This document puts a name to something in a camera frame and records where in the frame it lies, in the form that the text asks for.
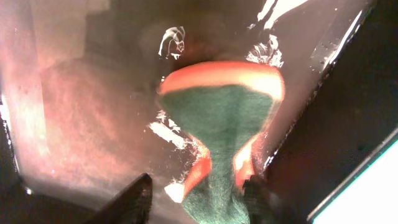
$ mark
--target wet surface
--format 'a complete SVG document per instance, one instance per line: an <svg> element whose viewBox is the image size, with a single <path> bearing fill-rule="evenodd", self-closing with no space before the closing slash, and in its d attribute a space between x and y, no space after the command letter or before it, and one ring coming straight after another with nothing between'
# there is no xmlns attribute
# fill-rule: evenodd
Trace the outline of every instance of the wet surface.
<svg viewBox="0 0 398 224"><path fill-rule="evenodd" d="M27 4L21 0L9 6L23 3ZM262 172L318 86L321 71L310 67L312 53L346 4L309 0L280 17L270 31L283 54L280 72L286 96L265 142L258 143L257 172ZM38 193L99 209L147 172L155 185L151 222L168 217L171 223L193 223L163 190L173 178L181 178L195 156L187 149L176 150L147 127L160 110L156 88L163 76L187 65L244 61L264 35L246 34L262 5L262 1L189 6L181 1L30 1L32 18L18 19L16 27L28 27L35 47L17 51L16 59L6 61L15 65L10 73L28 73L30 82L3 77L25 181ZM184 53L178 60L159 60L162 36L174 26L185 28ZM342 30L337 40L344 35ZM31 63L13 70L24 64L21 55L28 55ZM17 119L23 114L28 117L24 123ZM45 139L38 141L37 136Z"/></svg>

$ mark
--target green felt piece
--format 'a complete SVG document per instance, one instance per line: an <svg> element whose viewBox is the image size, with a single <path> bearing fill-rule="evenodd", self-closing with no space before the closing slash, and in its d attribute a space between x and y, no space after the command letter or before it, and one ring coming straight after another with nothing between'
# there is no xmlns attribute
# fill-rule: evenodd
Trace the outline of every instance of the green felt piece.
<svg viewBox="0 0 398 224"><path fill-rule="evenodd" d="M209 150L211 174L183 201L200 224L249 223L235 187L233 157L268 117L272 98L239 85L196 87L166 94L161 103L171 118Z"/></svg>

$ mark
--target green sponge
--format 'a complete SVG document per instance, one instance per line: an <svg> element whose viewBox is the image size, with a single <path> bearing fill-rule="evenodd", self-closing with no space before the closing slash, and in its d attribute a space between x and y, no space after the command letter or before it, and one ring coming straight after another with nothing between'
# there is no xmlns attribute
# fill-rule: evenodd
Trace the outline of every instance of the green sponge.
<svg viewBox="0 0 398 224"><path fill-rule="evenodd" d="M194 87L160 99L171 118L209 150L210 175L182 205L200 224L249 223L243 196L235 187L234 155L261 129L272 98L240 85Z"/></svg>

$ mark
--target green fabric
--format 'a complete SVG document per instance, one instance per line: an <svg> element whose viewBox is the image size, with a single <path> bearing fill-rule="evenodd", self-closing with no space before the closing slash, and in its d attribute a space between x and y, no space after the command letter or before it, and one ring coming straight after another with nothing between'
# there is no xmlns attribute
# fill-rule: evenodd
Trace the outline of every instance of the green fabric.
<svg viewBox="0 0 398 224"><path fill-rule="evenodd" d="M249 223L243 196L235 187L233 157L268 117L269 95L239 85L196 87L166 94L161 103L170 117L209 150L211 174L183 201L200 224Z"/></svg>

